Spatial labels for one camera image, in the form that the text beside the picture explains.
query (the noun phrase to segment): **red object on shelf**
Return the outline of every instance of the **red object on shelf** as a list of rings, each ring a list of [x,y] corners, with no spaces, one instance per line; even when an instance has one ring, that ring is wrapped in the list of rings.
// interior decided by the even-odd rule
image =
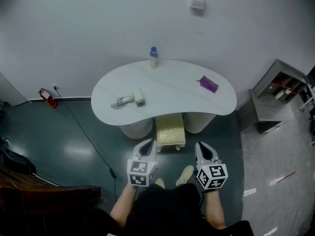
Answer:
[[[40,97],[44,99],[52,108],[56,108],[58,106],[57,101],[47,92],[46,89],[41,88],[38,92]]]

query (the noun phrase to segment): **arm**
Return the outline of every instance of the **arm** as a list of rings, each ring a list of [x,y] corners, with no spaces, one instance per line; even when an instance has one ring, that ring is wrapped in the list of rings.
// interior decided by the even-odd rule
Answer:
[[[127,217],[132,209],[137,189],[137,187],[128,184],[110,212],[111,217],[121,228],[125,227]]]
[[[218,190],[207,192],[205,217],[213,228],[226,228]]]

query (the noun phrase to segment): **person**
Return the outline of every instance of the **person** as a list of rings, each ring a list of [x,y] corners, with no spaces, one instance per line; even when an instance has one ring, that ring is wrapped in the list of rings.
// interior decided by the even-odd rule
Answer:
[[[186,183],[190,176],[185,170],[174,190],[165,189],[159,178],[143,189],[137,200],[138,187],[128,184],[110,215],[100,209],[91,211],[85,228],[87,235],[253,235],[248,221],[226,227],[218,190],[206,193],[203,218],[199,193],[194,184]]]

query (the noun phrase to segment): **gray floor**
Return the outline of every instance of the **gray floor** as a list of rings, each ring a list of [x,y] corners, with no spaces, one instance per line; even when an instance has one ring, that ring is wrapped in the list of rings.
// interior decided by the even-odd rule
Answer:
[[[127,183],[126,163],[140,141],[126,137],[118,127],[99,121],[90,102],[68,102],[78,121],[98,151],[117,175],[117,194]],[[77,126],[64,103],[52,109],[44,102],[5,108],[0,135],[11,142],[11,150],[26,156],[40,176],[60,185],[99,185],[106,200],[101,206],[110,211],[114,204],[114,182],[108,167]],[[156,135],[155,127],[145,138]],[[166,188],[174,188],[182,170],[195,166],[194,144],[203,141],[218,151],[227,165],[229,178],[220,190],[227,225],[242,218],[244,166],[241,137],[236,114],[217,116],[200,134],[186,134],[186,147],[180,152],[165,149],[158,155],[157,177]]]
[[[272,236],[303,235],[315,201],[315,148],[308,146],[309,112],[298,110],[300,97],[291,101],[296,121],[259,135],[255,127],[241,133],[245,190],[243,219],[249,220],[257,236],[277,228]],[[271,181],[294,175],[270,185]]]

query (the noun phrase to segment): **wall switch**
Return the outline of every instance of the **wall switch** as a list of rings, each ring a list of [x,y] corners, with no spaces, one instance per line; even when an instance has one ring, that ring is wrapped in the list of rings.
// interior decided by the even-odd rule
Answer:
[[[194,9],[203,10],[205,7],[205,0],[191,0],[190,7]]]

